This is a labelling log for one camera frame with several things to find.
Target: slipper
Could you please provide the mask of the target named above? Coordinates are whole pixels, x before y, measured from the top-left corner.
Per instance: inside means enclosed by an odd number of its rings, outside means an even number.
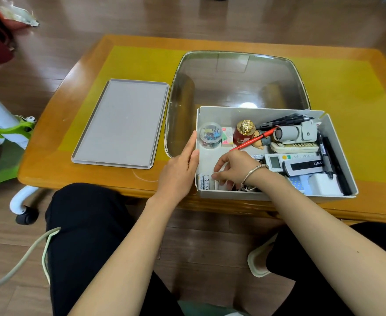
[[[271,273],[266,268],[256,268],[256,266],[254,265],[254,259],[258,255],[262,254],[264,251],[268,250],[268,246],[275,242],[275,239],[276,239],[277,236],[278,236],[278,233],[276,233],[274,236],[272,236],[269,239],[269,241],[264,243],[262,246],[259,246],[255,250],[251,251],[249,253],[249,255],[247,256],[247,263],[249,265],[250,271],[252,272],[252,274],[254,276],[256,276],[256,277],[263,277],[263,276],[266,276],[266,275]]]

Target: bracelet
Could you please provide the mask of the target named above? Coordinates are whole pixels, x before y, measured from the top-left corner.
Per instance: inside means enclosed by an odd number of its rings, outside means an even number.
[[[260,169],[260,168],[262,168],[262,167],[266,167],[267,169],[269,169],[269,166],[268,166],[267,164],[260,164],[260,165],[256,166],[254,169],[252,169],[252,170],[246,175],[246,177],[244,178],[244,180],[243,180],[243,182],[242,182],[242,186],[241,186],[241,190],[242,190],[242,191],[244,191],[244,192],[250,192],[251,190],[254,189],[254,187],[249,188],[249,189],[245,188],[245,187],[244,187],[244,186],[245,186],[245,185],[244,185],[244,182],[248,179],[248,177],[249,177],[250,175],[253,174],[253,172],[254,172],[255,170],[258,170],[258,169]]]

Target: hand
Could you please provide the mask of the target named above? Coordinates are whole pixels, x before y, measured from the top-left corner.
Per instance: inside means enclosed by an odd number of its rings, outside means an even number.
[[[219,172],[222,166],[227,162],[228,164],[225,166],[224,170]],[[215,173],[212,174],[212,178],[214,180],[219,180],[220,185],[224,185],[225,182],[228,181],[227,189],[231,190],[234,183],[237,185],[241,184],[246,175],[258,165],[260,165],[260,163],[246,152],[235,149],[220,157],[217,165],[215,165]],[[253,186],[251,180],[252,176],[254,176],[254,173],[248,177],[247,184]]]
[[[199,150],[196,146],[196,131],[180,155],[170,159],[159,175],[155,196],[170,201],[174,207],[189,193],[196,169],[199,165]]]

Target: digital display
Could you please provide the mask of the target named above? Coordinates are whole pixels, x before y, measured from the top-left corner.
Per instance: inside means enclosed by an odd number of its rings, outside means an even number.
[[[271,165],[273,169],[281,168],[280,159],[278,158],[278,156],[270,156],[269,158],[271,159]]]

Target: eraser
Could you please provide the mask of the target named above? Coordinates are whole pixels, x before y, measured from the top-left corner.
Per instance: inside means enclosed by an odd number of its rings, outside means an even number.
[[[222,146],[232,147],[234,145],[233,134],[234,129],[232,127],[222,128]]]

